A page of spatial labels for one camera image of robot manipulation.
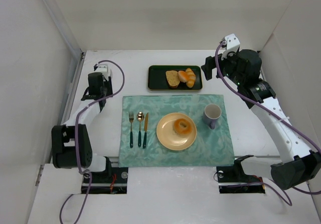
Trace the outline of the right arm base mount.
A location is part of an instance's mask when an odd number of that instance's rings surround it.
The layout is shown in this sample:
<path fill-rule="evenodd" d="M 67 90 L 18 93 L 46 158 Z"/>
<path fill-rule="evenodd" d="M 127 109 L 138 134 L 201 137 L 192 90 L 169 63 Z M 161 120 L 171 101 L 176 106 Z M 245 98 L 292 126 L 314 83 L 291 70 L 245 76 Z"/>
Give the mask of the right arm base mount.
<path fill-rule="evenodd" d="M 216 167 L 216 177 L 220 194 L 265 194 L 265 187 L 260 182 L 261 177 L 246 175 L 243 171 L 235 170 L 233 166 Z"/>

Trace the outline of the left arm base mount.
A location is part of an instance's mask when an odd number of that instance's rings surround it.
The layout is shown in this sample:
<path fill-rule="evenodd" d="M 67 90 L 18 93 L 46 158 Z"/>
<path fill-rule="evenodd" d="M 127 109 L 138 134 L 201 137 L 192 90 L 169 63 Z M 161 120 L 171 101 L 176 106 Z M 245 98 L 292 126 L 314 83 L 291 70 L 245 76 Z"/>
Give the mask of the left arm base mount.
<path fill-rule="evenodd" d="M 111 176 L 92 173 L 89 194 L 127 194 L 128 168 L 112 167 Z"/>

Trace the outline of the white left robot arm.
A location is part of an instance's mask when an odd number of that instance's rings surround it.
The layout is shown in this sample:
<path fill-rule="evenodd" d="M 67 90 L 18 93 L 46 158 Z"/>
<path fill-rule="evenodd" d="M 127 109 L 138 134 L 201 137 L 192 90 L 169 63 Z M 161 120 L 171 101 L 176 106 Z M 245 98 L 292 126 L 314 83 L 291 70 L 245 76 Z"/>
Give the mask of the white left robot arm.
<path fill-rule="evenodd" d="M 105 107 L 105 97 L 113 94 L 109 73 L 88 74 L 88 87 L 76 112 L 51 130 L 52 160 L 55 168 L 80 167 L 111 175 L 109 158 L 93 153 L 87 128 Z"/>

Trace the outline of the orange bagel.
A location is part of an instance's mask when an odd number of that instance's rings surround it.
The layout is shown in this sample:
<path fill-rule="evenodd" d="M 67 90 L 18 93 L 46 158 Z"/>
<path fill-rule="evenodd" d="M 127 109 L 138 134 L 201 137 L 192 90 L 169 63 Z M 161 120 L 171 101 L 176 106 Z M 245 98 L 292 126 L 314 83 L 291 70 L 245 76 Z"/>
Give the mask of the orange bagel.
<path fill-rule="evenodd" d="M 191 123 L 186 119 L 177 119 L 174 121 L 174 131 L 178 135 L 188 135 L 192 132 Z"/>

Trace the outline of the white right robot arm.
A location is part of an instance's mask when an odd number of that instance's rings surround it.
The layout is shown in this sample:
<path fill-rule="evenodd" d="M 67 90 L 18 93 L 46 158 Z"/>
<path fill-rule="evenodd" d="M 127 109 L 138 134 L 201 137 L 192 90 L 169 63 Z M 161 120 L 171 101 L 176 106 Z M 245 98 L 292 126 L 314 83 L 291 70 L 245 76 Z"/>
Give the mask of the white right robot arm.
<path fill-rule="evenodd" d="M 280 160 L 275 162 L 259 160 L 253 155 L 237 159 L 233 165 L 237 176 L 258 174 L 282 190 L 295 189 L 320 171 L 320 147 L 291 125 L 276 93 L 260 78 L 261 65 L 256 51 L 244 49 L 209 56 L 201 69 L 207 80 L 212 79 L 212 71 L 217 69 L 217 78 L 228 78 L 236 84 L 233 93 L 259 118 L 279 151 Z"/>

